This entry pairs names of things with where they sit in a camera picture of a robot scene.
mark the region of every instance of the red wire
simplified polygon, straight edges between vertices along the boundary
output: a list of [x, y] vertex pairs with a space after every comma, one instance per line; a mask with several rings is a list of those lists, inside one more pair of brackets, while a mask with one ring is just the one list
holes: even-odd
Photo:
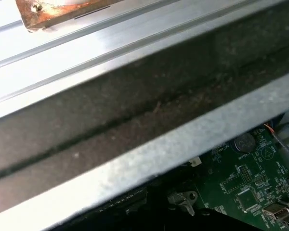
[[269, 125], [267, 125], [267, 124], [264, 124], [264, 125], [270, 130], [271, 133], [275, 133], [274, 129], [271, 128]]

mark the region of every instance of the capacitor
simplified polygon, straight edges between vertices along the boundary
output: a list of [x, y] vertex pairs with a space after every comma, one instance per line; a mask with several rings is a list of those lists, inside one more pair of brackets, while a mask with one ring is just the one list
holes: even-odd
[[251, 153], [256, 149], [256, 140], [251, 134], [244, 133], [235, 138], [234, 145], [240, 153]]

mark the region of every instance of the integrated circuit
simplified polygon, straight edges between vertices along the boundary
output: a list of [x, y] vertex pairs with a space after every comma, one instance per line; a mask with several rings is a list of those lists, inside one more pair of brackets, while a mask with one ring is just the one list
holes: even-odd
[[252, 189], [248, 188], [236, 195], [242, 209], [247, 212], [258, 204], [258, 200]]

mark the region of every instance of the metal rail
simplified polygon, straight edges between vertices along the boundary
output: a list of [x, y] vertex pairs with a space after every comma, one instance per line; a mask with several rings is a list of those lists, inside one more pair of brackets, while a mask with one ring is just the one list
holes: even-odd
[[30, 34], [0, 1], [0, 117], [284, 0], [125, 0]]

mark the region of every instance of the motherboard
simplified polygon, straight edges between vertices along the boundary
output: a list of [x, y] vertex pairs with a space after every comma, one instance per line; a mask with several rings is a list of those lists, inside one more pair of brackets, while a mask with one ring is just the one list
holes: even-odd
[[215, 147], [195, 167], [196, 208], [262, 230], [289, 230], [289, 171], [269, 132], [257, 128]]
[[[193, 222], [200, 222], [196, 215], [201, 211], [213, 209], [260, 230], [289, 230], [289, 170], [282, 155], [272, 135], [258, 127], [109, 201], [79, 218], [80, 224], [87, 220], [91, 230], [91, 223], [103, 221], [101, 214], [110, 223], [139, 211], [147, 223], [144, 211], [150, 214], [166, 206], [166, 210], [179, 208], [186, 216], [194, 216]], [[223, 221], [220, 226], [231, 224]]]

